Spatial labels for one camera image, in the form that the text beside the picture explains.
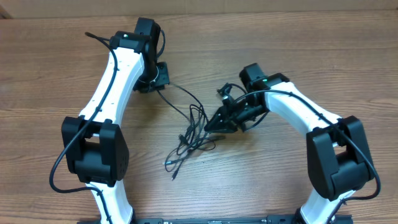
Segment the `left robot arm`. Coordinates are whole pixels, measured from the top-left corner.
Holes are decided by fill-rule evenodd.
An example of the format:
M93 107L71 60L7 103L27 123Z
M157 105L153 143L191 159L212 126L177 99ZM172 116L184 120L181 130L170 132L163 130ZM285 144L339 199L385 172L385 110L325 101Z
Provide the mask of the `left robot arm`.
M60 158L92 192L101 218L98 223L135 223L123 178L129 149L121 123L134 91L150 93L170 83L167 64L160 62L157 47L164 31L153 19L140 17L134 32L118 31L110 39L87 33L109 50L106 70L89 103L78 117L66 117L61 132L64 149Z

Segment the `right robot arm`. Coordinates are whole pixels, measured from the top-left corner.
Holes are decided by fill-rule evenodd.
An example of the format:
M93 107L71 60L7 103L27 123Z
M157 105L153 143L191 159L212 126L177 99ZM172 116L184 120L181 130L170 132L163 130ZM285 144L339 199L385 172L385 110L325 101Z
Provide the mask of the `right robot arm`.
M307 170L313 190L292 215L268 215L264 223L352 223L350 215L338 215L354 193L377 179L362 122L355 116L342 118L308 99L283 74L265 75L257 63L244 67L239 78L244 94L230 95L233 84L218 90L222 106L205 131L247 131L248 121L259 124L276 113L306 139Z

